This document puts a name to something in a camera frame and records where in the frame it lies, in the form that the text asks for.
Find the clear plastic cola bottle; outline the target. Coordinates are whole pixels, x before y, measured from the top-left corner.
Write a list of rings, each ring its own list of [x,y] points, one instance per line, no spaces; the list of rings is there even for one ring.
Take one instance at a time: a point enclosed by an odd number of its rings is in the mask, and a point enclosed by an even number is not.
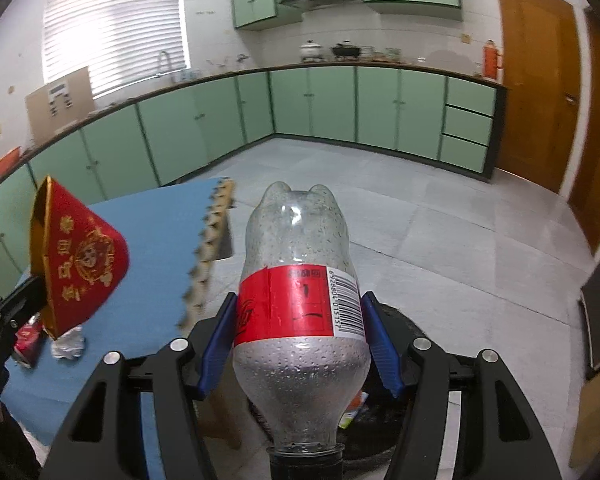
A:
[[[233,368],[275,451],[329,452],[370,370],[349,232],[329,188],[278,181],[246,229]]]

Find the black trash bin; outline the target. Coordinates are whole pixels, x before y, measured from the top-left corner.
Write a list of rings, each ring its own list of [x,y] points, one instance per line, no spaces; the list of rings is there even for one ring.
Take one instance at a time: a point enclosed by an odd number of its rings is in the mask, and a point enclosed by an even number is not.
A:
[[[424,333],[399,311],[379,313],[396,348],[412,351]],[[400,356],[404,389],[398,398],[384,388],[366,340],[361,300],[341,321],[354,329],[338,337],[298,336],[238,344],[234,371],[250,402],[264,417],[273,444],[275,479],[339,479],[344,468],[363,468],[391,455],[402,464],[420,416],[432,419],[420,458],[440,462],[446,411],[424,396],[424,371]]]

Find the brown cardboard box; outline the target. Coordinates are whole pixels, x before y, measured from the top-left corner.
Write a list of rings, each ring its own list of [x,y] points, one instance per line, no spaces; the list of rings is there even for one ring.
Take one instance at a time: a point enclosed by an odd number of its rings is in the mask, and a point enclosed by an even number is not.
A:
[[[26,107],[35,145],[82,122],[95,110],[88,68],[82,67],[30,93]]]

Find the white tissue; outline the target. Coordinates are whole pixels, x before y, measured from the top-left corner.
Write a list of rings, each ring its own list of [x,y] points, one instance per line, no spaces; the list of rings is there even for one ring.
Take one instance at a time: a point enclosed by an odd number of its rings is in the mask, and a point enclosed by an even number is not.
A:
[[[82,326],[73,327],[50,344],[50,354],[55,360],[78,360],[85,349],[86,342]]]

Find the white window blinds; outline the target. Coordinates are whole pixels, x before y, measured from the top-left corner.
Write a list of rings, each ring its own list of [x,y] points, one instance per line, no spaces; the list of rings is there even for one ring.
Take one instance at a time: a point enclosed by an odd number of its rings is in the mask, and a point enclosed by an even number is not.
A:
[[[87,67],[99,98],[156,76],[167,50],[175,73],[189,66],[184,0],[45,0],[46,82]]]

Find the black wok pan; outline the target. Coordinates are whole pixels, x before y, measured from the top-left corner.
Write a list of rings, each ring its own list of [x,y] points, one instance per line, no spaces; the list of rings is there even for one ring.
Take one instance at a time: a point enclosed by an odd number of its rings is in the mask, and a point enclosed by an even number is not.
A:
[[[338,42],[332,47],[332,55],[337,61],[358,60],[361,55],[361,48],[351,44],[350,41]]]

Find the orange plastic basin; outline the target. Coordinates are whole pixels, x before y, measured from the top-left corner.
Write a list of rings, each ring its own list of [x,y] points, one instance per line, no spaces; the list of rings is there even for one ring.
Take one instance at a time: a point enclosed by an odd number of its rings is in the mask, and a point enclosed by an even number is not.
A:
[[[12,169],[13,166],[20,159],[20,147],[16,146],[12,148],[8,153],[0,158],[0,177],[3,177],[5,174]]]

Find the green lower kitchen cabinets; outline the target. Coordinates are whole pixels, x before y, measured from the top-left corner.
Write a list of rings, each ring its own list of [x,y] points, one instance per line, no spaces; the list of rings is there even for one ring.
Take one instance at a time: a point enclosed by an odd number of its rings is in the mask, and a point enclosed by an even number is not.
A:
[[[162,188],[274,136],[306,138],[492,177],[506,89],[444,70],[291,65],[213,76],[129,100],[70,126],[0,177],[0,296],[29,263],[38,185],[86,204]]]

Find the red gold foil snack bag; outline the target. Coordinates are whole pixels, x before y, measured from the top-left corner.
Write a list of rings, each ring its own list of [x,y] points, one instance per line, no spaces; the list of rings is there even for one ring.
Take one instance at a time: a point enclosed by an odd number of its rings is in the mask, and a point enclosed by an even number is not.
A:
[[[42,324],[54,339],[91,318],[130,266],[122,234],[50,176],[35,194],[29,255],[31,274],[45,284]]]

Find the orange thermos flask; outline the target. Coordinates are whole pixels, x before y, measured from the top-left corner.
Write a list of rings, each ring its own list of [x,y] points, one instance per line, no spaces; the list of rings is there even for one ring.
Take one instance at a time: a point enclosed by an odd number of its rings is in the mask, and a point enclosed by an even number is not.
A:
[[[483,46],[482,74],[484,78],[497,80],[501,69],[501,52],[493,40],[488,40]]]

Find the crushed red soda can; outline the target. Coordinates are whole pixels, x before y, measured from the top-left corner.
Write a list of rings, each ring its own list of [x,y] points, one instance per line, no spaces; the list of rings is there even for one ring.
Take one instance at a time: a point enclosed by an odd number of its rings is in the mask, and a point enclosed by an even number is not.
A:
[[[41,318],[35,314],[17,332],[14,360],[24,367],[35,367],[40,357],[44,336]]]

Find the white cooking pot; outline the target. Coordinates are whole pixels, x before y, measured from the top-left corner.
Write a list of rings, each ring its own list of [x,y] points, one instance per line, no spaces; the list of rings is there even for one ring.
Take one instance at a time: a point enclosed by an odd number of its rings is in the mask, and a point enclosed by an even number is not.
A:
[[[300,58],[302,63],[322,62],[324,60],[323,48],[309,39],[300,47]]]

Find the chrome sink faucet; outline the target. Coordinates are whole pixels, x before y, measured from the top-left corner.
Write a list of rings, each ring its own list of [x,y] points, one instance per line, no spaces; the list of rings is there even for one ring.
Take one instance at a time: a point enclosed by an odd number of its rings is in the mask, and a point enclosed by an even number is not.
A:
[[[175,82],[175,70],[171,60],[171,55],[167,50],[158,52],[156,77],[161,78],[168,76],[171,84]]]

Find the blue foam table mat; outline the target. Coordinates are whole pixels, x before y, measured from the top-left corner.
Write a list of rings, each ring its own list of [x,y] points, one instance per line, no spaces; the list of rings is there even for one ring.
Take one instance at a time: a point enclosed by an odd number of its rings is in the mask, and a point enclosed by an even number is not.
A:
[[[130,266],[80,324],[84,358],[70,367],[73,402],[57,428],[45,479],[168,479],[215,472],[195,405],[204,298],[233,201],[230,179],[155,188],[88,207],[124,237]]]

